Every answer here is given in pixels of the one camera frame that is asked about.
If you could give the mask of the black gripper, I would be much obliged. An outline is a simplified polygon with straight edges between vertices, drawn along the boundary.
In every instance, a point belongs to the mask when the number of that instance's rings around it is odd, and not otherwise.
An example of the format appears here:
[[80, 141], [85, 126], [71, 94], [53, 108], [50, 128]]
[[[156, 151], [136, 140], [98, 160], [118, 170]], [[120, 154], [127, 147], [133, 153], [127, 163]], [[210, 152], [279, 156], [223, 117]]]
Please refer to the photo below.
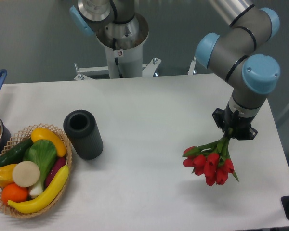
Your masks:
[[225, 110], [216, 108], [212, 113], [216, 126], [223, 131], [233, 130], [231, 137], [240, 141], [253, 140], [258, 131], [251, 126], [253, 117], [241, 117], [239, 111], [234, 112], [229, 106]]

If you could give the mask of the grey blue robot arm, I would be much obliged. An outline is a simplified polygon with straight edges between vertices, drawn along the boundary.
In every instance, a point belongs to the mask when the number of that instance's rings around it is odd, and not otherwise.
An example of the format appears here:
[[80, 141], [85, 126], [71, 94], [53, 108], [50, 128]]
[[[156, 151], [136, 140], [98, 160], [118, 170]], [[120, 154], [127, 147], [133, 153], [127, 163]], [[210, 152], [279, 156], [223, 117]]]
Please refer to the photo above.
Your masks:
[[[207, 34], [194, 59], [233, 87], [225, 109], [212, 116], [218, 128], [237, 140], [252, 140], [251, 125], [280, 77], [277, 61], [256, 54], [256, 49], [279, 30], [280, 20], [269, 8], [258, 9], [250, 0], [212, 0], [211, 6], [229, 24], [225, 36]], [[104, 47], [110, 78], [150, 77], [156, 66], [143, 66], [147, 21], [135, 11], [132, 0], [79, 0], [69, 10], [85, 35], [95, 35]]]

